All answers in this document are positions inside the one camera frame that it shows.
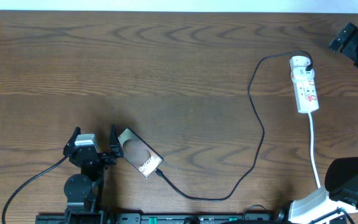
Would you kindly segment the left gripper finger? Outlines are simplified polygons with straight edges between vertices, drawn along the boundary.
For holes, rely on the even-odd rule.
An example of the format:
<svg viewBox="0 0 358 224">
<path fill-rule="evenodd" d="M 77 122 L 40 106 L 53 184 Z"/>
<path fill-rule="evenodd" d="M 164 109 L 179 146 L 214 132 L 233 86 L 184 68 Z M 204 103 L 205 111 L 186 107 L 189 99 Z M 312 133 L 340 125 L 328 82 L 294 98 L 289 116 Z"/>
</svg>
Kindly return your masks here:
<svg viewBox="0 0 358 224">
<path fill-rule="evenodd" d="M 124 153 L 122 150 L 122 146 L 119 143 L 119 140 L 116 135 L 116 127 L 115 125 L 111 125 L 111 131 L 109 135 L 109 148 L 114 153 L 116 157 L 123 157 Z"/>
<path fill-rule="evenodd" d="M 74 152 L 77 149 L 77 147 L 75 146 L 75 140 L 80 134 L 81 134 L 81 128 L 77 126 L 73 134 L 71 135 L 70 139 L 68 140 L 68 142 L 65 144 L 63 148 L 64 156 L 72 156 L 74 154 Z"/>
</svg>

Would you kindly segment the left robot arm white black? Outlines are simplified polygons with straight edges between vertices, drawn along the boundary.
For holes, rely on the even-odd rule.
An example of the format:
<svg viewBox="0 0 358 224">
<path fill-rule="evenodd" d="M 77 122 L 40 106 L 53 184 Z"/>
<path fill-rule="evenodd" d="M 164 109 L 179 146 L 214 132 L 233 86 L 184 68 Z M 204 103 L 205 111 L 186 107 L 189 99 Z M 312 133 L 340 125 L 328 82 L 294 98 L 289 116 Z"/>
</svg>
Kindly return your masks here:
<svg viewBox="0 0 358 224">
<path fill-rule="evenodd" d="M 75 128 L 63 148 L 63 155 L 81 169 L 79 174 L 68 178 L 64 185 L 67 208 L 64 214 L 66 224 L 108 224 L 116 223 L 115 215 L 101 205 L 104 188 L 104 171 L 117 164 L 123 156 L 118 142 L 115 125 L 109 135 L 109 152 L 99 152 L 94 134 L 81 134 Z"/>
</svg>

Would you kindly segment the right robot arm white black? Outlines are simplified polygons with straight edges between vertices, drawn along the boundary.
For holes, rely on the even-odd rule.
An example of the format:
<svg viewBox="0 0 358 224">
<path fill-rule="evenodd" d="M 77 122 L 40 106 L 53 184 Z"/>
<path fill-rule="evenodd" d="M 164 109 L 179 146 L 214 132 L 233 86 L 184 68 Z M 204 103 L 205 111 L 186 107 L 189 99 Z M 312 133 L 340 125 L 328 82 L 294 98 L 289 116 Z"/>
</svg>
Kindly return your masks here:
<svg viewBox="0 0 358 224">
<path fill-rule="evenodd" d="M 350 58 L 358 68 L 358 27 L 348 23 L 330 42 L 329 49 Z M 310 115 L 318 109 L 313 91 L 314 71 L 311 58 L 290 59 L 291 79 L 299 113 Z M 329 166 L 324 183 L 303 199 L 281 209 L 277 221 L 291 223 L 329 223 L 341 216 L 358 213 L 358 156 L 335 159 Z"/>
</svg>

